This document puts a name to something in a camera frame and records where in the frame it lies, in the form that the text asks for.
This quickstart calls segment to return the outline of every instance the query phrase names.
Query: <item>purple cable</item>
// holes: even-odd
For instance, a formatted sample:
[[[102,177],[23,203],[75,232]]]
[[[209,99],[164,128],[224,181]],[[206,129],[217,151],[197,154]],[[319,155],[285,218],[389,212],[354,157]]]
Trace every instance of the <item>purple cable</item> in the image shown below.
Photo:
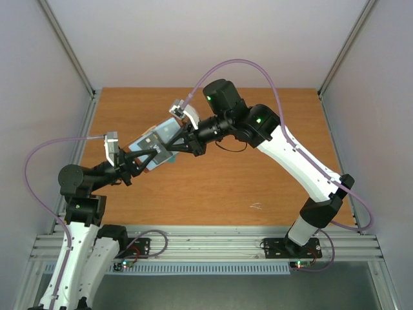
[[[198,81],[198,83],[195,85],[195,87],[192,89],[192,91],[189,93],[189,95],[186,97],[186,99],[184,100],[184,102],[181,105],[182,109],[185,109],[185,107],[189,104],[189,101],[192,99],[192,97],[194,97],[194,94],[196,92],[196,90],[201,86],[201,84],[208,78],[208,76],[210,76],[213,72],[215,72],[217,69],[229,65],[231,63],[244,63],[246,65],[250,65],[256,69],[258,69],[260,71],[260,73],[262,73],[265,78],[267,79],[268,83],[271,86],[272,91],[274,92],[274,96],[276,97],[276,102],[277,102],[277,107],[278,107],[278,113],[279,113],[279,119],[281,121],[281,131],[283,132],[283,135],[285,137],[285,139],[287,140],[287,142],[296,149],[296,144],[291,140],[291,138],[288,136],[287,131],[285,130],[285,121],[284,121],[284,113],[283,113],[283,107],[281,106],[281,100],[279,99],[278,96],[278,91],[277,88],[274,84],[274,82],[272,81],[271,77],[268,75],[268,73],[259,65],[257,65],[256,63],[246,60],[246,59],[229,59],[227,61],[223,61],[222,63],[217,64],[216,66],[214,66],[213,68],[211,68],[206,74],[204,74],[204,76]],[[326,179],[330,180],[330,176],[321,168],[319,167],[307,154],[305,154],[300,148],[296,149],[314,168],[317,169],[318,172],[320,172]],[[339,227],[345,228],[345,229],[349,229],[351,231],[365,231],[367,229],[370,229],[373,224],[374,224],[374,217],[372,214],[372,209],[370,208],[370,206],[367,204],[367,202],[365,202],[361,197],[359,197],[355,192],[353,192],[352,190],[346,188],[344,185],[340,184],[339,182],[335,181],[335,180],[331,180],[331,182],[339,187],[340,189],[342,189],[343,191],[345,191],[347,194],[351,195],[352,197],[354,197],[356,200],[358,200],[367,210],[368,215],[370,216],[370,221],[369,223],[364,226],[364,227],[351,227],[351,226],[347,226],[341,223],[337,223],[335,221],[331,221],[331,223],[333,223],[334,225],[337,225]]]
[[[320,269],[291,268],[291,270],[306,271],[308,273],[319,273],[321,271],[326,271],[327,269],[330,269],[331,266],[333,266],[334,259],[336,258],[336,250],[334,248],[333,240],[331,239],[331,237],[323,229],[320,229],[319,231],[322,232],[323,234],[325,234],[325,236],[327,237],[327,239],[329,240],[329,242],[331,244],[331,261],[329,261],[328,264],[325,267],[320,268]]]
[[[166,251],[166,248],[168,247],[168,242],[169,242],[169,240],[168,240],[168,237],[166,236],[166,232],[165,232],[165,231],[161,231],[161,230],[159,230],[159,229],[150,229],[149,231],[141,232],[140,234],[137,235],[137,237],[135,237],[135,238],[127,245],[126,248],[129,249],[131,246],[133,246],[133,244],[135,243],[136,240],[138,240],[139,238],[141,238],[142,236],[144,236],[144,235],[146,235],[146,234],[148,234],[148,233],[158,233],[158,234],[160,234],[160,235],[165,239],[165,245],[164,245],[163,248],[162,248],[159,252],[157,252],[157,253],[148,254],[148,255],[139,255],[139,257],[145,257],[145,258],[148,258],[148,257],[156,257],[156,256],[159,256],[159,255],[161,255],[162,253],[164,253],[164,252]],[[125,251],[119,252],[119,254],[118,254],[117,256],[121,255],[121,254],[124,253],[124,252],[125,252]]]
[[[54,217],[54,219],[62,226],[63,230],[65,231],[66,237],[67,237],[67,246],[68,249],[66,250],[65,253],[65,257],[63,258],[63,262],[62,262],[62,266],[60,268],[59,274],[57,276],[56,279],[56,285],[54,287],[53,290],[53,295],[56,296],[57,295],[57,291],[59,290],[59,286],[60,286],[60,282],[62,280],[63,277],[63,272],[65,271],[65,267],[67,264],[67,261],[69,259],[69,254],[70,254],[70,248],[72,247],[72,237],[70,235],[70,231],[67,228],[66,224],[64,223],[64,221],[62,219],[60,219],[60,217],[58,217],[58,215],[56,215],[49,207],[46,206],[45,203],[43,203],[43,201],[40,200],[39,197],[36,196],[36,194],[34,193],[32,187],[30,186],[29,182],[28,182],[28,178],[27,178],[27,167],[28,167],[28,163],[30,161],[30,158],[32,158],[32,156],[40,149],[42,149],[43,147],[46,147],[48,145],[51,145],[53,143],[57,143],[57,142],[66,142],[66,141],[79,141],[79,140],[92,140],[92,139],[103,139],[103,136],[90,136],[90,137],[74,137],[74,138],[60,138],[60,139],[53,139],[47,142],[44,142],[40,145],[38,145],[37,147],[35,147],[26,157],[25,160],[25,165],[23,168],[23,180],[25,183],[25,186],[27,188],[27,190],[29,191],[30,195],[34,198],[34,200],[36,200],[38,203],[40,203],[40,206],[42,206],[42,208],[51,216]],[[54,307],[54,302],[55,300],[53,299],[50,302],[50,310],[53,310]]]

